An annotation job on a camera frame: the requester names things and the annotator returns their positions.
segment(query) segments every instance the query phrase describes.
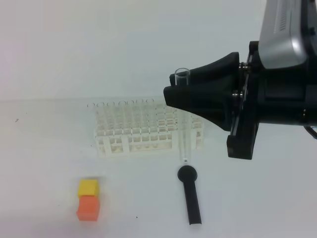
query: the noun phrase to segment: white table surface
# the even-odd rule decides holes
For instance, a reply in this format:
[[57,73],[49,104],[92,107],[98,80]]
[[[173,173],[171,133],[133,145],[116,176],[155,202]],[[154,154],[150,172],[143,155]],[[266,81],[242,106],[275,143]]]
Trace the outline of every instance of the white table surface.
[[[205,146],[192,154],[203,224],[189,226],[178,154],[98,158],[91,101],[100,100],[0,104],[6,237],[317,236],[316,141],[302,127],[261,124],[246,161],[228,158],[228,133],[206,121]],[[95,224],[75,214],[78,181],[87,177],[101,181]]]
[[[178,67],[233,51],[244,61],[264,6],[2,0],[0,100],[162,95]],[[88,101],[0,103],[3,237],[317,237],[317,144],[302,127],[261,124],[253,160],[244,161],[227,157],[228,133],[206,122],[204,149],[192,155],[203,224],[189,226],[178,155],[98,158]],[[86,177],[101,181],[101,214],[92,224],[75,215]]]

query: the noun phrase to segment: test tube rack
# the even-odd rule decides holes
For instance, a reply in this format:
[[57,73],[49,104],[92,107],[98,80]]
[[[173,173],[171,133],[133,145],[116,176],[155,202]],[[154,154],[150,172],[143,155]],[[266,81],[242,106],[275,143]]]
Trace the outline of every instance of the test tube rack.
[[[144,152],[178,150],[177,110],[164,101],[98,103],[95,139],[100,157],[111,158]],[[191,114],[191,148],[203,145],[203,119]]]

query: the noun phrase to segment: yellow cube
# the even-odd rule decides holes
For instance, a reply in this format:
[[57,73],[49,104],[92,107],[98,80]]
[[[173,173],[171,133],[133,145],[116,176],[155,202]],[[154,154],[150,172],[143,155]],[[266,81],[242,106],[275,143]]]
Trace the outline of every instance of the yellow cube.
[[96,179],[80,180],[78,188],[78,197],[81,196],[99,196],[99,185]]

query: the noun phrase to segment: robotic arm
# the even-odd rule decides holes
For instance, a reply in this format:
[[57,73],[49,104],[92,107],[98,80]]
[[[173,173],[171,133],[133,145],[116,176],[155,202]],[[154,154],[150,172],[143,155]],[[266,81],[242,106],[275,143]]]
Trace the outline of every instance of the robotic arm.
[[317,125],[317,10],[314,0],[267,0],[260,40],[190,70],[188,85],[164,89],[166,104],[226,131],[228,156],[252,159],[259,123]]

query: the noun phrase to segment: test tube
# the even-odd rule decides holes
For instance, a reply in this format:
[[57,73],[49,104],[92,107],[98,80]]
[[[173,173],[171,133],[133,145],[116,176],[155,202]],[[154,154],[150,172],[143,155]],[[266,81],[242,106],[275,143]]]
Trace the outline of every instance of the test tube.
[[[190,70],[179,68],[175,71],[175,84],[186,87],[190,83]],[[188,163],[191,160],[191,115],[189,112],[177,110],[178,147],[180,160]]]

